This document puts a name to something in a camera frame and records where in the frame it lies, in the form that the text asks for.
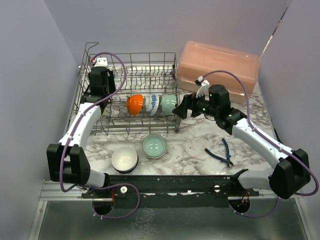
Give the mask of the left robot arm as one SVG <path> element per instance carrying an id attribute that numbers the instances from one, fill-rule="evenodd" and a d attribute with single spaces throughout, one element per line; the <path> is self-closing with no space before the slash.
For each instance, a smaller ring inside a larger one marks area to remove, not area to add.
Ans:
<path id="1" fill-rule="evenodd" d="M 105 66 L 92 67 L 88 78 L 89 86 L 80 99 L 73 123 L 58 143 L 47 147 L 46 155 L 53 182 L 93 187 L 94 193 L 103 198 L 110 193 L 111 186 L 104 173 L 91 169 L 84 148 L 116 86 L 113 71 Z"/>

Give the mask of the celadon green bowl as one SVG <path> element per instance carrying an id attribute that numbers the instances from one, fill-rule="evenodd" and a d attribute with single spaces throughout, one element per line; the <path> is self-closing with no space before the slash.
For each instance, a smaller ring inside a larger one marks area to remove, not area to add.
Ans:
<path id="1" fill-rule="evenodd" d="M 174 94 L 165 94 L 161 97 L 160 107 L 165 115 L 171 115 L 177 103 L 177 96 Z"/>

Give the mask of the white round bowl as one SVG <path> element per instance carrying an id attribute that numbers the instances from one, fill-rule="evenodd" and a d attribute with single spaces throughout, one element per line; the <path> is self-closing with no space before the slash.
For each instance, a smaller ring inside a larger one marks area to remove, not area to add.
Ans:
<path id="1" fill-rule="evenodd" d="M 141 111 L 143 104 L 144 104 L 143 95 L 134 94 L 127 98 L 125 106 L 127 107 L 127 110 L 131 115 L 136 116 Z"/>

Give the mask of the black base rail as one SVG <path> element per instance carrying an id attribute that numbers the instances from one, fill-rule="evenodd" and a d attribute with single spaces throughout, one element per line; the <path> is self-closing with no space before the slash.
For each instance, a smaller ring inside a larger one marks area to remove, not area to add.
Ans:
<path id="1" fill-rule="evenodd" d="M 85 200 L 104 206 L 114 203 L 118 209 L 141 208 L 227 208 L 229 199 L 238 200 L 246 190 L 235 175 L 110 175 L 108 185 L 113 190 L 89 189 L 82 194 Z"/>

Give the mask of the blue floral bowl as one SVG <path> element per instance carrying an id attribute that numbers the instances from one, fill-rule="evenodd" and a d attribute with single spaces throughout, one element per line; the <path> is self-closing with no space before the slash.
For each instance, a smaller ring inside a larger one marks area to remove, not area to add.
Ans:
<path id="1" fill-rule="evenodd" d="M 150 94 L 144 97 L 144 110 L 149 116 L 153 116 L 160 105 L 160 97 L 158 94 Z"/>

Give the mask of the grey bowl under yellow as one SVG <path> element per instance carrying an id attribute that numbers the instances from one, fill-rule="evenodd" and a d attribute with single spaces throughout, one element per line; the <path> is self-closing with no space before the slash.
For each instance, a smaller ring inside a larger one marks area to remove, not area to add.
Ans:
<path id="1" fill-rule="evenodd" d="M 111 157 L 113 168 L 122 174 L 132 172 L 139 162 L 139 156 L 136 150 L 132 147 L 121 147 L 114 151 Z"/>

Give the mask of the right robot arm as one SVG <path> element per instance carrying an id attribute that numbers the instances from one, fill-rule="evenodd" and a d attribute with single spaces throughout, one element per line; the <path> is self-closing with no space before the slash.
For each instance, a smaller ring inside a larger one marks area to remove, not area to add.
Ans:
<path id="1" fill-rule="evenodd" d="M 308 154 L 300 149 L 293 150 L 259 131 L 248 123 L 248 117 L 231 107 L 229 92 L 223 85 L 212 85 L 208 89 L 209 99 L 196 94 L 186 94 L 172 112 L 186 119 L 188 110 L 193 118 L 204 114 L 213 117 L 217 126 L 228 134 L 242 140 L 271 166 L 271 170 L 243 170 L 230 182 L 229 189 L 240 196 L 247 189 L 271 190 L 282 199 L 289 199 L 311 180 L 308 173 Z"/>

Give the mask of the orange-tipped screwdriver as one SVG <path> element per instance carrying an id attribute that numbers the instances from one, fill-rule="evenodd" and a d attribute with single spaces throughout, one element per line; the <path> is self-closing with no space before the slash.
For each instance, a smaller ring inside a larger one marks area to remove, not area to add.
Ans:
<path id="1" fill-rule="evenodd" d="M 282 141 L 280 140 L 279 135 L 275 128 L 273 128 L 273 132 L 274 132 L 274 136 L 276 137 L 276 140 L 282 144 Z"/>

